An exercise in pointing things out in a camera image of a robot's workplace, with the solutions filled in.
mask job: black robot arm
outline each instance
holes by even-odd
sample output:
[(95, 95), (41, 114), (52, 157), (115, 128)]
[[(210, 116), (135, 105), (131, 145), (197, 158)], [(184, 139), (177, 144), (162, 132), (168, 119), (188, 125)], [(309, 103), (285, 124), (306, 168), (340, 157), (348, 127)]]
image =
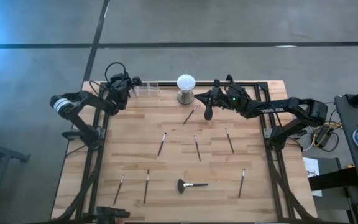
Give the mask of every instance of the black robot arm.
[(101, 143), (101, 133), (95, 127), (86, 124), (78, 113), (84, 106), (89, 105), (103, 110), (107, 115), (114, 116), (119, 110), (126, 108), (128, 98), (131, 97), (129, 90), (141, 84), (139, 77), (131, 79), (124, 71), (124, 73), (112, 76), (107, 83), (101, 85), (101, 88), (108, 92), (105, 97), (95, 96), (87, 91), (53, 96), (50, 106), (62, 118), (71, 121), (78, 128), (78, 131), (65, 132), (62, 135), (69, 140), (73, 139), (73, 136), (79, 137), (89, 148), (96, 149)]
[(322, 102), (313, 99), (298, 99), (291, 97), (286, 100), (275, 100), (270, 102), (259, 102), (251, 99), (245, 89), (234, 83), (231, 75), (226, 78), (229, 85), (224, 86), (223, 93), (220, 81), (214, 80), (212, 90), (195, 95), (205, 106), (204, 117), (211, 120), (212, 107), (229, 109), (239, 113), (245, 118), (255, 118), (261, 114), (289, 112), (296, 116), (296, 119), (284, 125), (275, 127), (269, 137), (269, 144), (274, 149), (283, 149), (287, 137), (307, 126), (321, 126), (326, 121), (328, 107)]

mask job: wooden table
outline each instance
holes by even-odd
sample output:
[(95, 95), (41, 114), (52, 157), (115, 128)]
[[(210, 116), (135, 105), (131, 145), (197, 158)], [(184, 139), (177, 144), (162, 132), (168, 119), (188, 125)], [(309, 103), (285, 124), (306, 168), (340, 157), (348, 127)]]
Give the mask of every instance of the wooden table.
[[(272, 100), (287, 98), (283, 81), (267, 82)], [(83, 89), (92, 92), (88, 82)], [(194, 93), (209, 89), (197, 87)], [(246, 90), (255, 99), (255, 91)], [(233, 111), (214, 108), (212, 121), (205, 121), (204, 106), (196, 99), (190, 106), (180, 105), (177, 92), (178, 88), (161, 88), (159, 96), (132, 97), (126, 110), (110, 118), (96, 205), (125, 208), (131, 213), (128, 218), (131, 222), (277, 221), (259, 119), (245, 119)], [(182, 125), (195, 105), (199, 107)], [(91, 124), (94, 108), (85, 107), (80, 116)], [(282, 113), (280, 118), (287, 123), (292, 116)], [(229, 131), (235, 154), (231, 152), (224, 128)], [(167, 137), (157, 157), (164, 132)], [(194, 135), (197, 135), (201, 162)], [(81, 145), (80, 141), (71, 142), (68, 152)], [(291, 191), (316, 217), (300, 150), (287, 146), (283, 156)], [(78, 193), (85, 157), (86, 150), (81, 150), (66, 158), (52, 217), (63, 213)], [(147, 169), (150, 169), (149, 189), (143, 204)], [(243, 169), (246, 176), (238, 199)], [(113, 206), (122, 175), (125, 180)], [(179, 178), (206, 182), (209, 186), (189, 188), (179, 194), (176, 190)], [(286, 214), (282, 192), (280, 197)], [(87, 202), (86, 199), (84, 210), (88, 209)]]

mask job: paper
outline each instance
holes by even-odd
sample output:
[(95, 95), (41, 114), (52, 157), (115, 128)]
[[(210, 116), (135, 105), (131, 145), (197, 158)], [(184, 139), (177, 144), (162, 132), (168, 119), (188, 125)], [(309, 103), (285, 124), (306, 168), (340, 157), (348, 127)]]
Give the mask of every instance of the paper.
[[(310, 158), (303, 158), (303, 162), (305, 163), (306, 174), (308, 177), (315, 177), (320, 175), (318, 170), (318, 160), (317, 159), (310, 159)], [(313, 196), (322, 197), (323, 193), (321, 190), (314, 190), (311, 192)]]

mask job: wooden tabletop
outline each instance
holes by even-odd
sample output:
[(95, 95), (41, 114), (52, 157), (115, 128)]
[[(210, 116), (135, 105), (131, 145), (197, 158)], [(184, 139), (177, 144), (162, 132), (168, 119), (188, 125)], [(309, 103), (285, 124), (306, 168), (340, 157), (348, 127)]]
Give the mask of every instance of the wooden tabletop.
[[(283, 81), (267, 82), (272, 100), (287, 98)], [(83, 89), (92, 92), (88, 82), (84, 83)], [(209, 89), (197, 87), (194, 93)], [(254, 89), (246, 90), (255, 99)], [(161, 88), (159, 96), (133, 96), (126, 110), (110, 118), (96, 205), (124, 208), (131, 213), (128, 221), (132, 222), (277, 221), (259, 119), (245, 119), (233, 111), (214, 108), (213, 119), (205, 121), (205, 107), (196, 99), (189, 106), (179, 104), (177, 92), (178, 88), (171, 87)], [(182, 125), (196, 105), (199, 107)], [(94, 108), (86, 106), (80, 116), (91, 124)], [(285, 124), (292, 116), (282, 113), (280, 118)], [(231, 151), (225, 128), (235, 154)], [(167, 137), (157, 157), (164, 132)], [(201, 162), (194, 135), (197, 135)], [(72, 141), (68, 152), (81, 145), (80, 141)], [(287, 146), (283, 156), (291, 191), (316, 217), (300, 150), (296, 146)], [(86, 149), (66, 158), (53, 218), (62, 214), (78, 193), (85, 158)], [(143, 204), (147, 169), (150, 169), (149, 187), (147, 201)], [(238, 199), (243, 169), (246, 176)], [(122, 175), (125, 175), (124, 183), (113, 206)], [(209, 185), (189, 188), (179, 194), (176, 190), (179, 178)], [(280, 197), (287, 214), (281, 191)], [(86, 198), (84, 210), (88, 209), (88, 202), (89, 198)]]

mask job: concrete floor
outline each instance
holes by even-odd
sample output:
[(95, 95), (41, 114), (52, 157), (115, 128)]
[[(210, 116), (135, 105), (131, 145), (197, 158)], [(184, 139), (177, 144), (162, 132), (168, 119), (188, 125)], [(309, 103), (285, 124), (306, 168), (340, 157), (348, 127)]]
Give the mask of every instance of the concrete floor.
[[(103, 0), (0, 0), (0, 44), (91, 44), (102, 5)], [(343, 41), (358, 41), (358, 1), (111, 0), (100, 40)], [(49, 219), (67, 146), (60, 133), (71, 126), (49, 100), (81, 88), (89, 56), (89, 48), (0, 49), (0, 145), (31, 154), (28, 163), (9, 167), (0, 223)], [(182, 73), (210, 80), (230, 73), (236, 80), (284, 80), (289, 96), (324, 102), (358, 92), (358, 47), (99, 49), (91, 79), (103, 80), (113, 61), (143, 80), (175, 80)], [(338, 133), (336, 151), (311, 149), (305, 156), (351, 164)], [(333, 214), (319, 212), (342, 221)]]

